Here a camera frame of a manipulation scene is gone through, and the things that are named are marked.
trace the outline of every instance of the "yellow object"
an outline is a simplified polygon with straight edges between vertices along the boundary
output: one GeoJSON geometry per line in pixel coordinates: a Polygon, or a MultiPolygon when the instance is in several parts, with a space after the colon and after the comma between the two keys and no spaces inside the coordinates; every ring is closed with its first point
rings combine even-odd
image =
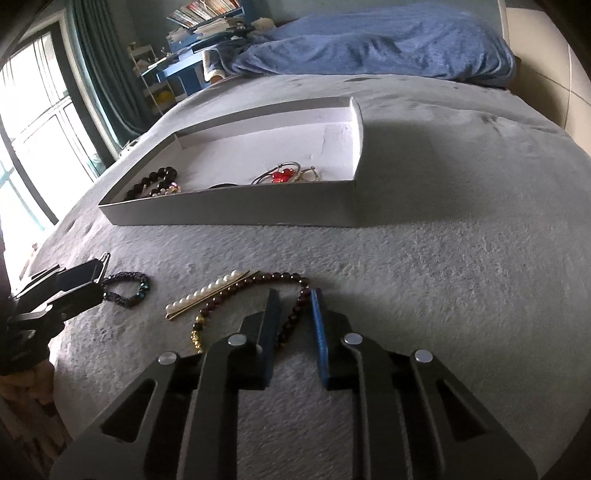
{"type": "Polygon", "coordinates": [[[171,100],[174,100],[174,95],[169,90],[163,90],[156,95],[156,103],[169,103],[171,100]]]}

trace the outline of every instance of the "robotic claw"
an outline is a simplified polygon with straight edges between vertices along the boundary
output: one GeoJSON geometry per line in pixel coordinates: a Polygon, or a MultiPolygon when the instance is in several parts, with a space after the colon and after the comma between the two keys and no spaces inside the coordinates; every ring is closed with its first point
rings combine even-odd
{"type": "Polygon", "coordinates": [[[2,302],[0,376],[28,370],[49,358],[49,341],[64,329],[64,322],[103,301],[100,283],[110,258],[105,253],[100,260],[68,270],[56,265],[33,276],[17,295],[2,302]]]}
{"type": "MultiPolygon", "coordinates": [[[[355,480],[534,480],[532,461],[427,350],[387,352],[312,292],[324,387],[351,389],[355,480]]],[[[272,377],[280,302],[206,355],[162,353],[58,458],[50,480],[236,478],[238,392],[272,377]]]]}

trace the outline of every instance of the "black crystal bracelet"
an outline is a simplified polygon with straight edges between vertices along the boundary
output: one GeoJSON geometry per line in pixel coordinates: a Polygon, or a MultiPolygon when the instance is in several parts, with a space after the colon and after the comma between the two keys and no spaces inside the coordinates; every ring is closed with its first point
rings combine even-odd
{"type": "Polygon", "coordinates": [[[158,186],[150,192],[151,197],[166,194],[168,190],[171,190],[169,193],[180,192],[178,185],[174,182],[177,175],[177,171],[172,167],[159,168],[158,171],[153,171],[150,175],[144,177],[140,183],[136,183],[125,195],[125,201],[135,200],[145,189],[160,179],[162,180],[158,183],[158,186]]]}
{"type": "Polygon", "coordinates": [[[105,293],[103,294],[103,298],[106,301],[112,301],[121,307],[130,309],[131,307],[135,307],[146,297],[146,294],[150,290],[150,278],[145,273],[141,272],[119,272],[115,275],[109,275],[108,277],[105,277],[101,283],[101,286],[105,291],[105,293]],[[119,295],[118,293],[106,290],[107,285],[111,285],[113,283],[120,283],[123,281],[138,281],[138,292],[132,297],[125,298],[119,295]]]}

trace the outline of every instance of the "teal curtain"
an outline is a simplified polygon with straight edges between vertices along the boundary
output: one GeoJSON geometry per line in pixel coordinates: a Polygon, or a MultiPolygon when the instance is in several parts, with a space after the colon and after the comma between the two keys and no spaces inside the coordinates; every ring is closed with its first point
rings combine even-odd
{"type": "Polygon", "coordinates": [[[113,139],[123,147],[156,121],[121,46],[105,0],[69,0],[74,53],[113,139]]]}

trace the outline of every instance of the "bangle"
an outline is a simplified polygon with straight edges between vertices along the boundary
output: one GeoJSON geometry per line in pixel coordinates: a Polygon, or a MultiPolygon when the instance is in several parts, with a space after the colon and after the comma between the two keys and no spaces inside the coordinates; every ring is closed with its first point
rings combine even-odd
{"type": "Polygon", "coordinates": [[[280,163],[276,167],[267,170],[264,174],[259,175],[255,178],[251,185],[257,185],[262,183],[265,179],[271,179],[271,183],[296,183],[301,181],[320,181],[320,176],[316,171],[316,167],[301,168],[298,162],[289,161],[280,163]],[[295,168],[283,168],[286,166],[293,166],[295,168]],[[305,177],[306,173],[311,173],[312,178],[308,179],[305,177]]]}

